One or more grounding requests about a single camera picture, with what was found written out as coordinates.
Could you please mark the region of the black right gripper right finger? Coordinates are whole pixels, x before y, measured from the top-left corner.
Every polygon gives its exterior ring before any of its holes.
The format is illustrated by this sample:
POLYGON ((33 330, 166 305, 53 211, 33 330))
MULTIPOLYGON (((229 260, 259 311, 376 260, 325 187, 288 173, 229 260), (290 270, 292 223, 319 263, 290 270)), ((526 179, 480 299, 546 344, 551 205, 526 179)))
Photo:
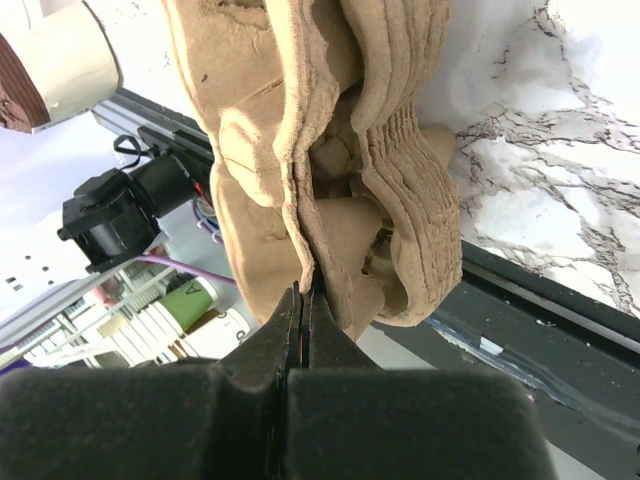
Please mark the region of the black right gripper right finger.
POLYGON ((383 370, 304 301, 287 385, 290 479, 552 479, 524 389, 488 372, 383 370))

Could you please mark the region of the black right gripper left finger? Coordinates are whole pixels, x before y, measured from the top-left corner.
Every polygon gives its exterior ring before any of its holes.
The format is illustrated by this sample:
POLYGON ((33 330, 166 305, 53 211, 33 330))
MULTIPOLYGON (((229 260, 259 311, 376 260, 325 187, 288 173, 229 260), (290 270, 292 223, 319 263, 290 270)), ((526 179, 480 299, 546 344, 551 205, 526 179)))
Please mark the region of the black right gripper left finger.
POLYGON ((297 287, 219 361, 23 368, 1 380, 5 479, 264 479, 277 464, 297 287))

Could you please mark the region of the brown cardboard cup carrier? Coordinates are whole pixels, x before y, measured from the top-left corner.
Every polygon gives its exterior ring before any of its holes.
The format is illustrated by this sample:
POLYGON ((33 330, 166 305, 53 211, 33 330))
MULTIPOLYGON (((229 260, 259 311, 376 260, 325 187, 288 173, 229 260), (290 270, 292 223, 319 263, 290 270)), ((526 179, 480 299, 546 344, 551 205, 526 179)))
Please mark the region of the brown cardboard cup carrier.
POLYGON ((176 68, 215 156, 211 194, 239 290, 265 322, 324 278, 352 338, 412 327, 462 276, 444 127, 415 103, 445 1, 167 1, 176 68))

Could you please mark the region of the white paper cup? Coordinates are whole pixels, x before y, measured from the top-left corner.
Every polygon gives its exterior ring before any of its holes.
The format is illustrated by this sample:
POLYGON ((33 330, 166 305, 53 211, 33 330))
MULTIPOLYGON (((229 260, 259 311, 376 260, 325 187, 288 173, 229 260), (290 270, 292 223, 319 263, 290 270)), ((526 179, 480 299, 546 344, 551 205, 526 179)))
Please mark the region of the white paper cup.
POLYGON ((111 45, 84 1, 73 1, 22 28, 13 12, 2 8, 1 36, 22 62, 45 110, 26 134, 86 112, 120 84, 111 45))

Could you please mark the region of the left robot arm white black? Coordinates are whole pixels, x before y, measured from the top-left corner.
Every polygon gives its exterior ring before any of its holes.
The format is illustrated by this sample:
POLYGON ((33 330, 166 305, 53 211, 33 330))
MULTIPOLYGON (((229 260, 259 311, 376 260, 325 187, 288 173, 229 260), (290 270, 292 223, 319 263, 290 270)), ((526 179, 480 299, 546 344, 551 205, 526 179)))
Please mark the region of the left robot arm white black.
POLYGON ((143 254, 160 235, 161 218, 197 197, 211 198, 214 154, 207 141, 141 127, 136 136, 118 136, 113 148, 132 162, 89 178, 60 212, 2 242, 2 314, 143 254))

